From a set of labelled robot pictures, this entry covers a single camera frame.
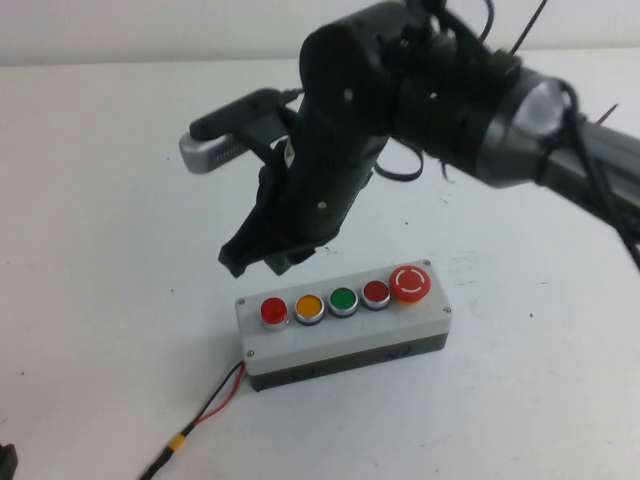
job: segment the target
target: black cable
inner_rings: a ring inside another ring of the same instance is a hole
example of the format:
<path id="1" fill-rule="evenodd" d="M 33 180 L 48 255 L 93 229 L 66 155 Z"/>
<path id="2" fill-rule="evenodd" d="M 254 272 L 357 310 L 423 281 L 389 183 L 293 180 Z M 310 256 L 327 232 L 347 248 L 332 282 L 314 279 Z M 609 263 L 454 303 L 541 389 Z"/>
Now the black cable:
<path id="1" fill-rule="evenodd" d="M 606 122 L 607 119 L 611 116 L 611 114 L 615 112 L 619 106 L 620 104 L 616 103 L 613 107 L 607 110 L 604 115 L 602 115 L 598 120 L 596 120 L 595 122 L 596 125 L 602 125 L 604 122 Z"/>
<path id="2" fill-rule="evenodd" d="M 182 435 L 183 437 L 186 437 L 187 435 L 189 435 L 191 433 L 191 431 L 196 426 L 196 422 L 200 419 L 200 417 L 202 417 L 202 415 L 204 415 L 204 412 L 207 411 L 207 408 L 209 408 L 209 405 L 211 405 L 211 402 L 213 402 L 213 400 L 220 393 L 220 390 L 222 390 L 222 388 L 229 381 L 229 379 L 231 378 L 231 375 L 233 375 L 233 373 L 236 370 L 238 370 L 242 366 L 243 363 L 244 362 L 239 362 L 238 364 L 236 364 L 235 367 L 233 367 L 231 369 L 231 371 L 229 373 L 227 373 L 227 376 L 224 377 L 224 380 L 222 381 L 220 386 L 218 388 L 216 388 L 216 390 L 213 392 L 211 397 L 209 397 L 209 400 L 207 400 L 207 402 L 204 404 L 204 407 L 202 407 L 202 409 L 198 412 L 198 414 L 194 417 L 194 419 L 182 430 L 182 432 L 180 432 L 180 435 Z M 147 471 L 144 472 L 140 476 L 140 480 L 151 480 L 151 478 L 153 478 L 153 476 L 156 473 L 158 473 L 158 471 L 162 467 L 165 466 L 165 464 L 171 459 L 171 457 L 173 456 L 173 454 L 175 452 L 175 450 L 173 448 L 171 448 L 170 445 L 171 444 L 169 444 L 166 447 L 164 447 L 164 450 L 162 450 L 162 453 L 158 456 L 158 458 L 156 458 L 156 460 L 151 465 L 149 465 L 149 468 L 147 468 Z"/>
<path id="3" fill-rule="evenodd" d="M 520 37 L 516 41 L 516 44 L 513 46 L 513 48 L 509 52 L 511 55 L 515 55 L 515 53 L 518 51 L 518 49 L 522 45 L 522 42 L 524 42 L 524 39 L 527 38 L 527 36 L 529 35 L 529 32 L 531 31 L 535 23 L 538 21 L 538 17 L 540 17 L 542 10 L 544 10 L 544 7 L 547 6 L 547 2 L 548 0 L 542 0 L 542 3 L 540 3 L 540 5 L 538 6 L 538 9 L 533 14 L 533 17 L 531 17 L 531 20 L 529 20 L 529 23 L 527 23 L 527 26 L 524 27 L 524 30 L 522 31 L 522 33 L 520 34 Z"/>
<path id="4" fill-rule="evenodd" d="M 571 85 L 563 80 L 559 80 L 562 90 L 567 94 L 570 104 L 567 108 L 566 127 L 569 134 L 569 140 L 573 146 L 576 155 L 580 159 L 582 166 L 587 174 L 587 178 L 591 183 L 591 187 L 599 197 L 599 200 L 605 212 L 609 216 L 611 225 L 617 230 L 618 235 L 622 239 L 625 247 L 629 250 L 631 258 L 635 262 L 638 270 L 640 270 L 640 251 L 633 240 L 633 235 L 628 225 L 620 216 L 618 209 L 611 195 L 611 186 L 599 162 L 597 162 L 587 151 L 587 147 L 582 137 L 580 128 L 580 104 L 578 94 Z"/>
<path id="5" fill-rule="evenodd" d="M 376 163 L 373 165 L 373 169 L 378 175 L 384 178 L 388 178 L 389 180 L 394 180 L 396 182 L 412 182 L 414 180 L 417 180 L 418 178 L 420 178 L 420 175 L 422 175 L 422 170 L 424 169 L 424 156 L 422 155 L 422 150 L 420 148 L 414 147 L 413 145 L 405 143 L 402 140 L 398 140 L 398 142 L 418 156 L 418 160 L 420 161 L 420 168 L 412 173 L 390 172 L 389 170 L 382 168 L 379 161 L 376 160 Z"/>
<path id="6" fill-rule="evenodd" d="M 481 42 L 484 42 L 489 36 L 489 33 L 493 28 L 493 21 L 496 18 L 496 7 L 493 5 L 493 1 L 484 0 L 484 3 L 487 4 L 487 23 L 485 23 L 484 30 L 482 30 L 482 33 L 479 37 Z"/>

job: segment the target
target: dark red button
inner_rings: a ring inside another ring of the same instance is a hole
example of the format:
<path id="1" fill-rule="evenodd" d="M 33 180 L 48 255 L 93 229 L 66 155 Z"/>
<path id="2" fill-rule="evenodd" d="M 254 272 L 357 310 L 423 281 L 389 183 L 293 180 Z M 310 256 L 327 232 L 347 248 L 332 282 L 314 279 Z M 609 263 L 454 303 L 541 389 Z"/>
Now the dark red button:
<path id="1" fill-rule="evenodd" d="M 401 302 L 416 303 L 431 290 L 431 279 L 420 267 L 405 265 L 393 271 L 389 286 L 393 296 Z"/>
<path id="2" fill-rule="evenodd" d="M 287 304 L 280 298 L 267 298 L 260 307 L 262 325 L 268 330 L 279 330 L 289 323 Z"/>
<path id="3" fill-rule="evenodd" d="M 373 280 L 362 289 L 362 304 L 369 310 L 383 310 L 390 300 L 389 287 L 380 280 Z"/>

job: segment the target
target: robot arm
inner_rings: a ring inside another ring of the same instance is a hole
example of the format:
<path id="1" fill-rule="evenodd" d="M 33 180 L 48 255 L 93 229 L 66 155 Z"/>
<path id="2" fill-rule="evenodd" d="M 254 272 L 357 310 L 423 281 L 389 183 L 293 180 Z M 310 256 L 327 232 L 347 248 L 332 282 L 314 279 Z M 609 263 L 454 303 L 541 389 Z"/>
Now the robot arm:
<path id="1" fill-rule="evenodd" d="M 536 182 L 612 223 L 640 266 L 640 141 L 578 115 L 565 82 L 489 51 L 442 1 L 383 2 L 312 33 L 300 91 L 260 90 L 180 141 L 206 173 L 252 150 L 256 205 L 219 260 L 276 274 L 338 235 L 389 139 L 494 187 Z M 282 137 L 274 149 L 270 144 Z"/>

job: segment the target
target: white surface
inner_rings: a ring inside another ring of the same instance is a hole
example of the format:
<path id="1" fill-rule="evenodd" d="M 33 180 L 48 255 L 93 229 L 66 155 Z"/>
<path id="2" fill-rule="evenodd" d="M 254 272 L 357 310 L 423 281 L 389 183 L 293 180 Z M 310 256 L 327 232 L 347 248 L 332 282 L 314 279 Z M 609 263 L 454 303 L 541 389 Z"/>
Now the white surface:
<path id="1" fill-rule="evenodd" d="M 452 314 L 445 314 L 451 307 L 444 289 L 432 266 L 424 260 L 383 269 L 357 272 L 339 278 L 326 279 L 312 284 L 294 285 L 258 295 L 243 296 L 245 303 L 236 303 L 236 315 L 241 334 L 240 357 L 253 350 L 253 357 L 245 357 L 247 373 L 261 375 L 292 368 L 329 358 L 341 357 L 388 345 L 420 340 L 449 332 Z M 350 318 L 335 318 L 328 311 L 329 296 L 339 287 L 361 292 L 372 280 L 389 282 L 389 275 L 403 265 L 415 265 L 426 270 L 431 277 L 431 290 L 415 305 L 403 305 L 397 301 L 383 311 L 372 312 L 362 305 Z M 295 305 L 304 295 L 317 295 L 325 302 L 325 319 L 311 327 L 295 320 Z M 270 332 L 262 326 L 260 306 L 267 298 L 278 297 L 287 304 L 291 323 L 282 331 Z"/>
<path id="2" fill-rule="evenodd" d="M 621 101 L 609 125 L 640 133 L 640 50 L 528 59 L 591 116 Z M 407 185 L 374 176 L 329 249 L 283 277 L 217 263 L 260 163 L 193 176 L 178 139 L 296 84 L 292 61 L 0 69 L 0 443 L 18 446 L 16 479 L 134 478 L 238 361 L 238 296 L 421 257 L 456 307 L 442 352 L 245 383 L 158 478 L 637 478 L 640 277 L 613 231 L 552 193 L 451 169 L 450 184 L 427 162 Z M 398 146 L 382 160 L 415 162 Z"/>
<path id="3" fill-rule="evenodd" d="M 511 46 L 540 0 L 495 0 Z M 0 65 L 293 58 L 312 30 L 375 0 L 6 0 Z M 483 0 L 449 6 L 478 31 Z M 552 0 L 527 48 L 640 46 L 637 0 Z"/>

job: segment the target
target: emergency stop button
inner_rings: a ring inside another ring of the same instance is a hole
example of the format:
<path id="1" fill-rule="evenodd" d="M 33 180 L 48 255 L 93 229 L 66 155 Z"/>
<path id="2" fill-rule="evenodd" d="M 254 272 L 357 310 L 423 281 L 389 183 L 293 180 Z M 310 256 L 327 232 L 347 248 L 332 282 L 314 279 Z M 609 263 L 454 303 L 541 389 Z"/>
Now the emergency stop button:
<path id="1" fill-rule="evenodd" d="M 420 267 L 405 265 L 393 271 L 389 277 L 389 288 L 401 302 L 416 303 L 431 290 L 431 279 Z"/>

